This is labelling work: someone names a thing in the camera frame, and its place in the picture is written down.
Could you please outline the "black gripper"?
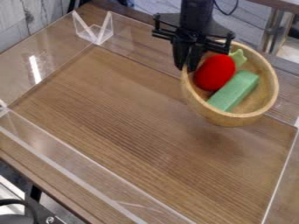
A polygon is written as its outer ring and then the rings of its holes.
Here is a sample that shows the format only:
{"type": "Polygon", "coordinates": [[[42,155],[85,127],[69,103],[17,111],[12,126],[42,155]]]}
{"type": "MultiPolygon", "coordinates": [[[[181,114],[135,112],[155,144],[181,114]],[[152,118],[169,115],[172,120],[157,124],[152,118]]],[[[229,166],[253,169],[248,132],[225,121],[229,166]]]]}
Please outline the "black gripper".
{"type": "Polygon", "coordinates": [[[172,44],[173,64],[179,70],[187,59],[187,69],[193,72],[207,51],[229,52],[235,33],[212,18],[213,0],[181,0],[179,13],[153,15],[152,35],[172,44]]]}

